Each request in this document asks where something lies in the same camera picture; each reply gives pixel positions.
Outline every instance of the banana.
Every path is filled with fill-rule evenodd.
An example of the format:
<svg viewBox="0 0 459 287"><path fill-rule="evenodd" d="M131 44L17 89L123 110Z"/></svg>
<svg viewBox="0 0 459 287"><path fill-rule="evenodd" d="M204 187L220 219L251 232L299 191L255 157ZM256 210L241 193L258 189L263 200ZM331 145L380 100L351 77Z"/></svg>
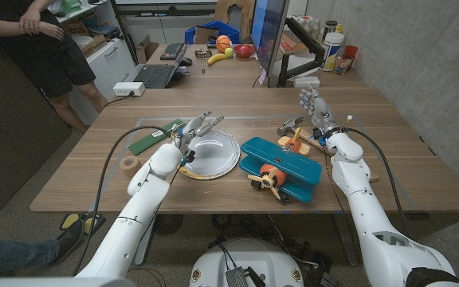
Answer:
<svg viewBox="0 0 459 287"><path fill-rule="evenodd" d="M212 65L216 61L219 61L219 60L222 60L222 59L227 59L227 58L228 57L223 53L219 53L217 55L213 55L212 57L210 57L210 59L208 59L208 65Z"/></svg>

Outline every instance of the concrete wall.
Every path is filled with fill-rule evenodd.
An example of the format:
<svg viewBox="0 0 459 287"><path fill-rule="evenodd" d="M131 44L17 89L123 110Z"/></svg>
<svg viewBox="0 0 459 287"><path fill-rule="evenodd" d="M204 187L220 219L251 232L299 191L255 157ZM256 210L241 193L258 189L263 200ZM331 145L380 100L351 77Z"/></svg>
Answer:
<svg viewBox="0 0 459 287"><path fill-rule="evenodd" d="M459 1L309 0L307 15L343 24L359 75L459 178ZM459 222L422 240L459 274Z"/></svg>

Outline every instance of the shoe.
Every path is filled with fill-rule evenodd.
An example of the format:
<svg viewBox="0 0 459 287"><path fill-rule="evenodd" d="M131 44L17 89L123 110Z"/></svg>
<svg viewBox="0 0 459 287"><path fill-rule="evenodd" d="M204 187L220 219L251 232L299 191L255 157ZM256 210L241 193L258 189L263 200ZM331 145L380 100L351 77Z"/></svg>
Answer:
<svg viewBox="0 0 459 287"><path fill-rule="evenodd" d="M52 260L49 265L55 265L67 258L82 242L83 233L84 221L79 219L72 223L72 225L57 238L60 243L60 251L57 257Z"/></svg>

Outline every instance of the person's arm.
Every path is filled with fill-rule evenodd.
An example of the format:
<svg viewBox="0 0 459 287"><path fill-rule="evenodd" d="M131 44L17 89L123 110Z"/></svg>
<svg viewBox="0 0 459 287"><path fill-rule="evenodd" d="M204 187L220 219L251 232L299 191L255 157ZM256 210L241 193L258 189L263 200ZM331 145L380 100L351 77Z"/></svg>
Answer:
<svg viewBox="0 0 459 287"><path fill-rule="evenodd" d="M40 12L47 9L53 0L34 0L29 5L28 10L21 16L19 27L23 33L40 33L38 23L40 22Z"/></svg>
<svg viewBox="0 0 459 287"><path fill-rule="evenodd" d="M38 31L63 41L63 30L54 24L38 22ZM25 33L21 31L19 23L0 20L0 37L16 37L23 34Z"/></svg>

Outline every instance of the blue box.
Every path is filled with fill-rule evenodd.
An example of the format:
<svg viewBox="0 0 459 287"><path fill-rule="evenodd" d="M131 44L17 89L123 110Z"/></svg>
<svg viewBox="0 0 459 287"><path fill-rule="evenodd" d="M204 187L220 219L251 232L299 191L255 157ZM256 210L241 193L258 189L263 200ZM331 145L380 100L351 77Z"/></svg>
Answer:
<svg viewBox="0 0 459 287"><path fill-rule="evenodd" d="M233 44L240 44L240 30L229 26L221 20L215 20L213 22L206 23L201 25L201 27L217 28L219 29L219 35L226 35L229 37ZM195 28L190 28L185 31L185 44L194 44L194 29Z"/></svg>

